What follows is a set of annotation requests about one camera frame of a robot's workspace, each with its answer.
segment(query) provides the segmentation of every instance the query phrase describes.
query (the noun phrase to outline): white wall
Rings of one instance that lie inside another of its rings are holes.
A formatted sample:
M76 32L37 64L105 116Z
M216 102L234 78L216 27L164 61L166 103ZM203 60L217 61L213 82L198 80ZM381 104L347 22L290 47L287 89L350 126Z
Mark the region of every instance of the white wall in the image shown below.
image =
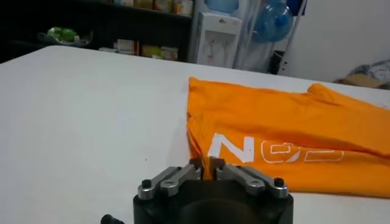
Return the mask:
M390 59L390 0L308 0L286 75L334 81Z

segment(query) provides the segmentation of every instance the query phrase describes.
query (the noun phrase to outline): box on shelf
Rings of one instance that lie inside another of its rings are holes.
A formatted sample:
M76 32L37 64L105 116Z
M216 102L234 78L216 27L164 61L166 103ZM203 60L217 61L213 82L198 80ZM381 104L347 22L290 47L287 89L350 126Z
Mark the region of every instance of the box on shelf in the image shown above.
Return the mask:
M140 44L138 41L118 39L117 44L114 43L114 48L118 49L120 54L138 55Z
M174 1L174 13L182 16L192 17L193 15L192 0L175 0Z
M172 12L172 0L154 0L154 9L162 12Z
M172 47L162 47L161 48L161 56L164 60L168 61L177 61L177 54L178 54L177 48Z
M154 45L142 45L141 56L155 59L162 59L161 48Z
M134 0L134 6L144 9L153 9L153 0Z
M121 5L123 6L133 6L134 0L121 0Z

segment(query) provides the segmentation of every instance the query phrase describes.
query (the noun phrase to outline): white table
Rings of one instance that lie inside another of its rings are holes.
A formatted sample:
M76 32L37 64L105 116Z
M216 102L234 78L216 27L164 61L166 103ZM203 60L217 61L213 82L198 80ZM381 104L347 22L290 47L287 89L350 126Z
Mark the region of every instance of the white table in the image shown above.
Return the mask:
M48 47L0 65L1 223L133 223L144 178L188 161L188 77L304 92L312 81ZM390 92L325 83L390 107ZM293 194L295 223L389 223L390 200Z

